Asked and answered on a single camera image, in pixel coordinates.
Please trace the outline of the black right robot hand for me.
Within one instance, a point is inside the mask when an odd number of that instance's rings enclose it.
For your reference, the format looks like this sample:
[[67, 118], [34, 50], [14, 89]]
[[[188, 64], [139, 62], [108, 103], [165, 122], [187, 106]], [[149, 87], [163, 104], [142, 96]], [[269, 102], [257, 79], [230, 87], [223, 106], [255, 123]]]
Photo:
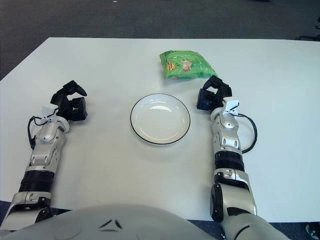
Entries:
[[231, 96], [231, 87], [212, 75], [199, 90], [196, 107], [199, 110], [211, 111], [222, 107], [224, 98]]

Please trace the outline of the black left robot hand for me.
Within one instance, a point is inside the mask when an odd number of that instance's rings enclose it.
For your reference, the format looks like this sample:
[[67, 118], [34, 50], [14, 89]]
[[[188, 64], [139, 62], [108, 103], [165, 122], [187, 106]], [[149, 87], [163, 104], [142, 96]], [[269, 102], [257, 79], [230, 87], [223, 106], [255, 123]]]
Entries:
[[[81, 97], [69, 100], [68, 96], [74, 93], [81, 95]], [[86, 91], [72, 80], [52, 96], [50, 103], [57, 106], [57, 116], [67, 121], [83, 121], [88, 116], [86, 111], [86, 96]]]

